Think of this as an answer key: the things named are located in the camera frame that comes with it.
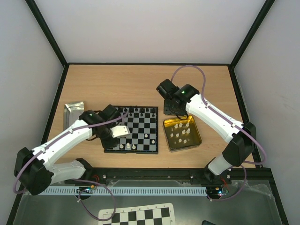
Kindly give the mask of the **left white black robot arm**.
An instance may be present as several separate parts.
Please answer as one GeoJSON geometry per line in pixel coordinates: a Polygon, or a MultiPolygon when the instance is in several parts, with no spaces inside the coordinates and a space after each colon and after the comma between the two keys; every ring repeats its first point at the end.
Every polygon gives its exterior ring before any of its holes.
{"type": "Polygon", "coordinates": [[[38,195],[54,183],[86,177],[90,166],[86,161],[56,162],[92,136],[100,139],[103,148],[115,147],[118,144],[117,138],[128,134],[127,127],[118,124],[127,115],[121,114],[113,105],[108,105],[102,111],[87,110],[53,139],[31,150],[26,147],[19,150],[14,168],[16,180],[13,192],[38,195]]]}

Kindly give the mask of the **black silver chess board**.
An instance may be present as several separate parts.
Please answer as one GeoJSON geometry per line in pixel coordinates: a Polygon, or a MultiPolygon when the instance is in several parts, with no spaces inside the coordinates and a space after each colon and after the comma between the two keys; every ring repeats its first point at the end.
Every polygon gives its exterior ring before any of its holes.
{"type": "Polygon", "coordinates": [[[129,128],[130,134],[118,137],[119,144],[115,148],[105,149],[105,153],[137,153],[158,154],[158,107],[157,106],[116,106],[121,114],[127,113],[127,117],[121,121],[121,125],[129,128]]]}

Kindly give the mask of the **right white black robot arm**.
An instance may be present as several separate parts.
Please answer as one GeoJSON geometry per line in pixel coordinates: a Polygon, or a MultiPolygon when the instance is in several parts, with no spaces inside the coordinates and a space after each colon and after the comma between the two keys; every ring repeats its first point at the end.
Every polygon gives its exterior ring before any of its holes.
{"type": "Polygon", "coordinates": [[[198,117],[227,143],[223,152],[205,167],[204,177],[208,183],[216,183],[225,170],[240,166],[252,154],[256,146],[256,128],[252,123],[244,124],[231,118],[210,104],[199,90],[190,84],[179,88],[166,79],[157,86],[157,91],[172,114],[189,113],[198,117]]]}

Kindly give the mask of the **silver gold tin lid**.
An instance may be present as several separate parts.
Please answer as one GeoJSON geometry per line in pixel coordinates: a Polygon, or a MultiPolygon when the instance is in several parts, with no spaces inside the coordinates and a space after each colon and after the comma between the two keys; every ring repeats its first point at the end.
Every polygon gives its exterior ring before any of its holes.
{"type": "Polygon", "coordinates": [[[85,109],[83,101],[64,104],[63,131],[70,127],[84,111],[85,109]]]}

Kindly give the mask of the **gold tin with pieces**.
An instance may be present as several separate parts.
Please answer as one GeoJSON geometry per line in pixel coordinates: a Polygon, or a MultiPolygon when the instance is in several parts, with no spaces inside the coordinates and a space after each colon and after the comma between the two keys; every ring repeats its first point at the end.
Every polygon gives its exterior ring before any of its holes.
{"type": "Polygon", "coordinates": [[[170,152],[199,147],[202,139],[192,115],[187,119],[171,118],[163,121],[163,130],[170,152]]]}

